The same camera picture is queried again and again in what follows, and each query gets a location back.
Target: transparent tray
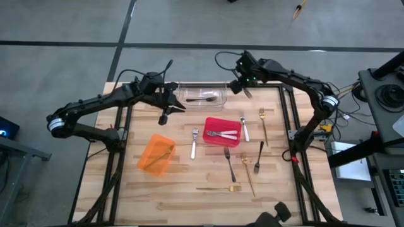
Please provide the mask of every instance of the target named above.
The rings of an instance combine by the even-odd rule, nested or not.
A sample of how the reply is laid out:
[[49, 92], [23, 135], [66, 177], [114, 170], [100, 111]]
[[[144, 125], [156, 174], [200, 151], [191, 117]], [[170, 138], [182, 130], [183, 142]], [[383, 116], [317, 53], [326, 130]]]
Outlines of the transparent tray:
[[226, 103], [226, 83], [179, 83], [177, 99], [187, 111], [219, 112]]

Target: gray floor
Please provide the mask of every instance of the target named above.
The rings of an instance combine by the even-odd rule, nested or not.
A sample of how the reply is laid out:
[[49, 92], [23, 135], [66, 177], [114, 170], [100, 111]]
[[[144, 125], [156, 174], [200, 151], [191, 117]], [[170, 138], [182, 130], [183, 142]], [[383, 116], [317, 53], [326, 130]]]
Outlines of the gray floor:
[[[5, 0], [0, 2], [0, 40], [117, 42], [130, 0]], [[291, 22], [300, 1], [138, 0], [125, 42], [155, 44], [248, 44], [328, 47], [404, 47], [404, 6], [400, 0], [309, 1]], [[48, 163], [33, 161], [25, 179], [30, 197], [15, 205], [12, 223], [65, 224], [73, 203], [88, 143], [54, 139], [45, 117], [67, 102], [102, 92], [116, 48], [0, 45], [0, 115], [21, 125], [18, 141], [52, 153]], [[161, 71], [173, 59], [167, 81], [233, 79], [216, 66], [219, 50], [124, 48], [117, 73], [130, 68]], [[301, 74], [338, 87], [353, 83], [357, 71], [378, 67], [396, 53], [254, 50]], [[220, 62], [234, 66], [236, 58]], [[121, 81], [130, 81], [127, 73]], [[361, 112], [369, 107], [361, 104]], [[342, 110], [355, 110], [350, 96]], [[96, 115], [81, 122], [93, 125]], [[360, 117], [372, 122], [371, 117]], [[342, 139], [366, 139], [375, 128], [354, 119], [341, 128]], [[365, 213], [374, 207], [370, 189], [336, 181], [345, 221], [393, 226], [391, 215]]]

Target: red plastic container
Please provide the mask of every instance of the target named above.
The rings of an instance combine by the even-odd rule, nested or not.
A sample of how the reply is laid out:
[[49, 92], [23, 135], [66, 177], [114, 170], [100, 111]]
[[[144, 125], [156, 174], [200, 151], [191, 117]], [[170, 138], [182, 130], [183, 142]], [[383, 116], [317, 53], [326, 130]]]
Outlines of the red plastic container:
[[[237, 134], [232, 136], [237, 136], [237, 140], [227, 139], [222, 136], [209, 136], [206, 133], [207, 131], [224, 132], [234, 130], [237, 131]], [[205, 128], [203, 129], [203, 140], [206, 143], [234, 148], [240, 144], [240, 135], [241, 135], [240, 122], [235, 122], [232, 120], [216, 119], [213, 117], [208, 117], [205, 121]]]

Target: orange bin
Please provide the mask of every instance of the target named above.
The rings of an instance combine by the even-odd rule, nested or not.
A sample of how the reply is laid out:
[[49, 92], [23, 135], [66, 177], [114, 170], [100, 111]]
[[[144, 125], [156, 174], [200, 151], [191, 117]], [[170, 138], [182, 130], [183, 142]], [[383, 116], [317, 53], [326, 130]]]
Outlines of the orange bin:
[[174, 153], [175, 142], [173, 140], [154, 134], [140, 157], [138, 168], [160, 176], [166, 171]]

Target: wooden tabletop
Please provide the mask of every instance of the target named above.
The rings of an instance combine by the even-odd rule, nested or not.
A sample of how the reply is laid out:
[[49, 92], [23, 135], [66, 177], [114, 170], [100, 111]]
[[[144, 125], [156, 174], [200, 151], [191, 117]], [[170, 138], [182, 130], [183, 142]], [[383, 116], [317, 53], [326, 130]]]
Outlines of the wooden tabletop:
[[[104, 93], [109, 93], [113, 85], [106, 83]], [[255, 88], [250, 89], [250, 92], [254, 97], [252, 100], [242, 93], [234, 95], [228, 90], [227, 102], [221, 112], [173, 113], [164, 126], [157, 124], [161, 110], [137, 103], [131, 116], [116, 224], [242, 225], [255, 222], [265, 211], [276, 214], [274, 205], [279, 201], [284, 202], [292, 213], [287, 224], [301, 224], [292, 166], [281, 157], [282, 152], [288, 149], [288, 143], [279, 91], [276, 88]], [[305, 125], [313, 115], [309, 97], [304, 92], [295, 90], [295, 99], [300, 122]], [[294, 125], [288, 96], [287, 103], [291, 125]], [[265, 109], [269, 146], [264, 146], [261, 166], [256, 175], [254, 164], [258, 158], [259, 143], [264, 141], [263, 125], [258, 116], [258, 109], [261, 107]], [[106, 129], [114, 124], [116, 110], [111, 108], [99, 112], [96, 127]], [[207, 117], [240, 121], [242, 112], [246, 117], [250, 142], [245, 142], [242, 134], [238, 147], [230, 148], [230, 161], [237, 179], [237, 183], [232, 183], [223, 147], [206, 144], [201, 133]], [[191, 160], [194, 127], [200, 133], [197, 138], [196, 158]], [[170, 138], [177, 145], [167, 173], [161, 177], [154, 177], [136, 166], [153, 134]], [[313, 145], [324, 147], [321, 142], [314, 142]], [[102, 148], [104, 145], [100, 142], [92, 144], [89, 155]], [[242, 152], [247, 153], [256, 197], [253, 196], [241, 161]], [[317, 195], [335, 217], [342, 219], [326, 153], [310, 148], [307, 155]], [[74, 221], [82, 218], [100, 195], [107, 157], [108, 152], [104, 151], [87, 161]], [[197, 187], [229, 185], [241, 185], [242, 192], [196, 190]], [[312, 220], [309, 198], [306, 192], [304, 195], [307, 213]], [[107, 201], [106, 214], [109, 213], [109, 204], [110, 200]]]

